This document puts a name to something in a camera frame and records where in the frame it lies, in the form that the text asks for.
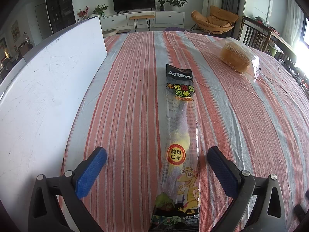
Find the dark tall cabinet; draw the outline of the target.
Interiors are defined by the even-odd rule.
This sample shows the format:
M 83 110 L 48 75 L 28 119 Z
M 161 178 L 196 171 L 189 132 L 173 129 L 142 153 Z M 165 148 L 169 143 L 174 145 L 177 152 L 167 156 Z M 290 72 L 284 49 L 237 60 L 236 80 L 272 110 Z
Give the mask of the dark tall cabinet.
M 46 8 L 53 34 L 76 23 L 72 0 L 46 0 Z

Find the red flower plant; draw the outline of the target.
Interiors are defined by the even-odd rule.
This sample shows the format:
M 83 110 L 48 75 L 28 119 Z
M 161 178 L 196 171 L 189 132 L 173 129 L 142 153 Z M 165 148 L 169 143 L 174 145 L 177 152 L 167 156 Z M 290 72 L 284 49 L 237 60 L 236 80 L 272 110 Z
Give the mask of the red flower plant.
M 88 18 L 88 6 L 86 6 L 84 10 L 80 9 L 77 12 L 77 15 L 78 15 L 79 19 L 81 19 L 81 20 L 87 19 Z

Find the small potted plant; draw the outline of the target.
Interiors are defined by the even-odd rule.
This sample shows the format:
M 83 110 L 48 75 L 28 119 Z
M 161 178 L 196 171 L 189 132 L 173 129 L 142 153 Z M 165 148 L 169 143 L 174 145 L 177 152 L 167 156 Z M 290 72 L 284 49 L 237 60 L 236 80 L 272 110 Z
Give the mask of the small potted plant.
M 158 0 L 159 3 L 159 10 L 165 10 L 165 0 Z

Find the wooden bench stool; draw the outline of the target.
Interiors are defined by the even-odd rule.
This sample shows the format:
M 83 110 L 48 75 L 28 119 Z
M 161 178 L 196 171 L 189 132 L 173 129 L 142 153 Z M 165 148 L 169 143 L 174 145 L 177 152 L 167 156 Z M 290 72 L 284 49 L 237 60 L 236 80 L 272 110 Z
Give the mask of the wooden bench stool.
M 148 30 L 150 31 L 150 29 L 151 29 L 150 20 L 151 20 L 151 19 L 155 19 L 155 15 L 150 14 L 150 15 L 131 16 L 131 17 L 129 18 L 129 20 L 133 20 L 133 21 L 134 21 L 134 29 L 135 29 L 135 32 L 137 31 L 137 25 L 138 25 L 138 21 L 139 21 L 139 20 L 145 20 L 146 23 L 147 23 L 147 28 L 148 28 Z

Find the gecko gummy candy pack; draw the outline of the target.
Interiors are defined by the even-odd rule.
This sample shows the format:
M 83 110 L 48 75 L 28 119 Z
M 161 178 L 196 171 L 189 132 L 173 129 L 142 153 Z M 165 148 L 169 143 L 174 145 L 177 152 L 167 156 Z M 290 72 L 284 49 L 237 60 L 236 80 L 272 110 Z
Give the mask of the gecko gummy candy pack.
M 166 65 L 167 143 L 150 231 L 199 231 L 200 170 L 193 73 Z

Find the white storage box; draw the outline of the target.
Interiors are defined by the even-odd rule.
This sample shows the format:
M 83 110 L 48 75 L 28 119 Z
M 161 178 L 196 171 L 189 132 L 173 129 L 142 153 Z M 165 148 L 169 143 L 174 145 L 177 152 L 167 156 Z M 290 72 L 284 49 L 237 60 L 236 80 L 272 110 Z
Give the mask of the white storage box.
M 21 230 L 37 175 L 60 173 L 77 111 L 106 56 L 93 17 L 39 43 L 1 83 L 1 201 Z

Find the dark wooden chair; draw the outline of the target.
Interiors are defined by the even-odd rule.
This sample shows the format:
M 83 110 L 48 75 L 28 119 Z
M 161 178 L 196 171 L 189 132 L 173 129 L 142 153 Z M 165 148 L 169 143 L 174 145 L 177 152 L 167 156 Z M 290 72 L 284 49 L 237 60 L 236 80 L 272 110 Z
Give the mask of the dark wooden chair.
M 242 16 L 241 27 L 237 38 L 241 43 L 266 52 L 271 36 L 272 31 L 270 28 L 250 17 Z

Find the green potted plant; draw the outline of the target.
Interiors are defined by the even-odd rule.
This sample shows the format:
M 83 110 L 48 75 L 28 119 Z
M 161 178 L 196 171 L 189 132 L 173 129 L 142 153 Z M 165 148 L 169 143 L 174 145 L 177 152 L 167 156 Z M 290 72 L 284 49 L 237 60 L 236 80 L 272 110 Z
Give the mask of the green potted plant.
M 188 3 L 187 0 L 167 0 L 173 11 L 179 11 L 184 5 Z

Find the orange lounge chair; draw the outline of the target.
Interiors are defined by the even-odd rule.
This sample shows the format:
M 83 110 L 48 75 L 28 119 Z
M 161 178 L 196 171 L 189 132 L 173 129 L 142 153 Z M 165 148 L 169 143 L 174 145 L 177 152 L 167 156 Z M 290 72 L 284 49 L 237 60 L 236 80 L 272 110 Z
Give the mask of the orange lounge chair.
M 189 30 L 203 30 L 205 33 L 221 35 L 234 28 L 234 24 L 239 20 L 239 16 L 214 5 L 210 6 L 210 15 L 205 17 L 197 10 L 191 14 L 195 25 Z

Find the bread in clear bag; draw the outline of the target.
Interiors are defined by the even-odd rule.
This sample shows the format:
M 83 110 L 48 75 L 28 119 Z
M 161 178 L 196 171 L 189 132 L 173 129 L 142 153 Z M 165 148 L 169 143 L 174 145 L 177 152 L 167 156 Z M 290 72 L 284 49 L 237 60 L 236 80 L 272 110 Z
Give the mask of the bread in clear bag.
M 242 74 L 251 83 L 257 80 L 261 70 L 260 59 L 247 45 L 230 37 L 212 44 L 224 64 Z

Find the striped red grey tablecloth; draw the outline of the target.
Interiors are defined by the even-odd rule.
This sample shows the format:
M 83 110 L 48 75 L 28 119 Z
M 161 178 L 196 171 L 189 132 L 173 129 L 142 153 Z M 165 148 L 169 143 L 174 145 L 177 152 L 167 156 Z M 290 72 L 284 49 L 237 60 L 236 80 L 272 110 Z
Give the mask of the striped red grey tablecloth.
M 292 75 L 258 51 L 255 82 L 213 53 L 214 37 L 189 32 L 136 32 L 105 39 L 107 57 L 81 103 L 63 170 L 98 146 L 107 163 L 83 203 L 103 231 L 147 231 L 169 134 L 188 131 L 198 146 L 200 231 L 210 231 L 230 203 L 209 168 L 217 146 L 240 169 L 274 173 L 286 229 L 296 204 L 308 206 L 308 99 Z

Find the black television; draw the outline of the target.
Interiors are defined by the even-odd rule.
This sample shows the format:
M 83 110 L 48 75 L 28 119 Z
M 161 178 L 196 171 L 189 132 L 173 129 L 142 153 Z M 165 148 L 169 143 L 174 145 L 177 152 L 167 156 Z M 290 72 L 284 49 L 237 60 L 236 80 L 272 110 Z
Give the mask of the black television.
M 113 5 L 116 13 L 136 9 L 154 9 L 155 0 L 113 0 Z

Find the white tv cabinet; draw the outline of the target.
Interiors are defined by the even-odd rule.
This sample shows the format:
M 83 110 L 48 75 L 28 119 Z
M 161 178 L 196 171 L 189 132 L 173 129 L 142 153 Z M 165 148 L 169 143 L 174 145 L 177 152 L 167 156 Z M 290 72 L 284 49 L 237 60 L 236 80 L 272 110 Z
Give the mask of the white tv cabinet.
M 128 12 L 100 18 L 103 30 L 123 30 L 139 28 L 183 27 L 185 12 L 168 10 L 149 10 L 143 12 Z

